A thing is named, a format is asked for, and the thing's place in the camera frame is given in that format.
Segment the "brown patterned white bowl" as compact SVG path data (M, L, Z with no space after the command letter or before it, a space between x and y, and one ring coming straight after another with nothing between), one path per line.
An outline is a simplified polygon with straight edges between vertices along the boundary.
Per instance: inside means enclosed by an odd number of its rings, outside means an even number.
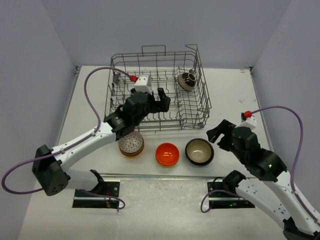
M138 131L133 131L119 139L117 144L120 149L134 151L143 148L144 138Z

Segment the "blue floral bowl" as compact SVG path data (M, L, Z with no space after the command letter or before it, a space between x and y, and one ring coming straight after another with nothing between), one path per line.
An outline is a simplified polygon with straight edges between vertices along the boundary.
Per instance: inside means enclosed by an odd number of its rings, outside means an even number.
M198 167L209 165L215 156L215 151L210 142L203 138L190 140L184 149L188 161Z

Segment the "grey wire dish rack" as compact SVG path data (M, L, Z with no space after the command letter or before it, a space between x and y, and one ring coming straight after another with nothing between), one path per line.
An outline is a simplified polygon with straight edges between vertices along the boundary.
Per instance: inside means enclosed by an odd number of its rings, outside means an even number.
M155 100L159 100L158 88L163 88L171 99L169 110L150 113L136 130L159 132L204 128L212 108L208 85L198 46L187 44L185 48L168 51L165 45L145 45L139 52L113 55L110 67L123 72L109 71L104 114L114 112L131 95L134 82L130 81L130 76L150 75ZM196 85L192 91L179 85L178 75L183 73L195 76Z

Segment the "mint green bowl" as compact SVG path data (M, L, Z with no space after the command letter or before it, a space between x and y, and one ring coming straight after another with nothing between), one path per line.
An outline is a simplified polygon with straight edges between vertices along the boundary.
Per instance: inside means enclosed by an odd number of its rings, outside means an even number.
M134 153L134 152L136 152L136 151L139 151L139 150L141 150L141 149L143 149L144 150L144 148L142 147L142 148L140 148L140 149L138 149L138 150L128 150L128 149L119 149L119 150L122 150L122 151L125 151L125 152L127 152L127 153Z

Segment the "orange bowl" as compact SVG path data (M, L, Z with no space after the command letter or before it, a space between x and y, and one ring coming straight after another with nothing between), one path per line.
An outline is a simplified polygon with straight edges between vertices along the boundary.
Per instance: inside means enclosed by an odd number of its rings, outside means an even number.
M165 142L156 148L155 159L157 162L163 163L178 162L180 159L180 151L173 143Z
M173 166L175 166L178 162L177 161L174 161L174 162L161 162L161 161L158 161L157 162L161 167L164 167L164 168L172 168Z

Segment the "yellow ribbed bowl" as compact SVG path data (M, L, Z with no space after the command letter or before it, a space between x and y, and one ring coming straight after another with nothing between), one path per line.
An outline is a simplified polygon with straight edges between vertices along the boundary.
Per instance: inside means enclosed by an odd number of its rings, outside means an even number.
M136 158L137 156L141 155L142 152L143 152L143 150L137 151L137 152L134 152L134 153L127 153L127 152L121 151L121 154L123 156L125 156L126 158Z

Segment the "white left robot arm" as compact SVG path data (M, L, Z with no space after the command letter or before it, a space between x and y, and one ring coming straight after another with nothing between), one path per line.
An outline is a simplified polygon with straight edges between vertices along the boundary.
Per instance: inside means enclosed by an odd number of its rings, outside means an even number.
M163 88L154 94L131 89L131 95L115 112L87 133L53 148L42 145L36 150L32 173L47 196L66 188L87 190L97 197L103 193L102 178L95 170L72 170L72 166L95 150L114 143L132 133L148 114L166 113L171 99Z

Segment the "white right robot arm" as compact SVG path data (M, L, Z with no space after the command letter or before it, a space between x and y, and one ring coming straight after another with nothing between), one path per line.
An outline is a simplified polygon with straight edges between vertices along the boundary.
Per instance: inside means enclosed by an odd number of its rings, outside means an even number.
M308 213L302 204L298 188L291 182L291 174L280 157L261 147L252 131L255 124L242 122L239 126L223 120L206 132L209 142L217 139L220 149L233 153L242 165L263 182L274 194L259 189L237 170L222 180L220 191L230 197L241 197L267 214L282 229L288 240L318 240L320 238L320 214Z

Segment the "black striped bowl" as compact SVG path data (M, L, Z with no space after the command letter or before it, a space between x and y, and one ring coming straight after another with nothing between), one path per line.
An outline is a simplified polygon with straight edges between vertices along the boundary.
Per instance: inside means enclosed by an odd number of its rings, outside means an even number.
M196 77L190 72L184 72L177 77L180 87L188 92L191 92L196 86Z

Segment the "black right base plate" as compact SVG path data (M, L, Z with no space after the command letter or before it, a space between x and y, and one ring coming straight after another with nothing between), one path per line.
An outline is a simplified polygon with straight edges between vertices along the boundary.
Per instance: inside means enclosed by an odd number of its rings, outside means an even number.
M221 189L222 179L207 182L207 191ZM232 196L224 192L214 192L208 196L209 207L211 209L252 209L255 205L243 198Z

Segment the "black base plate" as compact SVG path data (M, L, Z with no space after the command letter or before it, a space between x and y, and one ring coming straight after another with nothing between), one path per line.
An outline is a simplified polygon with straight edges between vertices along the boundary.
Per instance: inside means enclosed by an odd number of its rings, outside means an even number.
M222 179L207 182L207 191L221 189ZM208 196L209 207L211 209L252 209L255 205L243 198L232 196L224 192L214 192Z
M105 181L100 189L87 193L76 189L72 208L75 209L118 209L123 204L116 198L120 193L120 181Z

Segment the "right aluminium table rail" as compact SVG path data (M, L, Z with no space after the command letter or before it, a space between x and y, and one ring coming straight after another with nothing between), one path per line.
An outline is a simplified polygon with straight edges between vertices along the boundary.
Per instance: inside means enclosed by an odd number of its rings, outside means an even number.
M250 71L251 80L252 80L254 92L255 92L255 95L256 95L258 107L260 109L264 108L264 107L267 106L267 104L265 103L265 93L264 93L264 90L262 88L263 85L261 85L260 79L257 78L258 75L256 73L255 67L254 66L249 66L248 69ZM263 128L264 128L264 131L265 131L265 134L266 134L266 139L267 139L267 143L268 143L269 149L274 151L275 148L274 148L274 145L273 145L273 142L272 142L269 126L268 126L268 123L267 123L266 114L263 111L261 111L260 115L261 115L262 124L263 124Z

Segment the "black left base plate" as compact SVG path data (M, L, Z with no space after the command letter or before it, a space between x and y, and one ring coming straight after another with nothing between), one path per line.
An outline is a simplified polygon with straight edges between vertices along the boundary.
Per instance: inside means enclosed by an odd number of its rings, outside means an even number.
M87 193L76 189L72 208L75 209L118 209L123 204L116 198L120 193L120 181L105 181L100 189Z

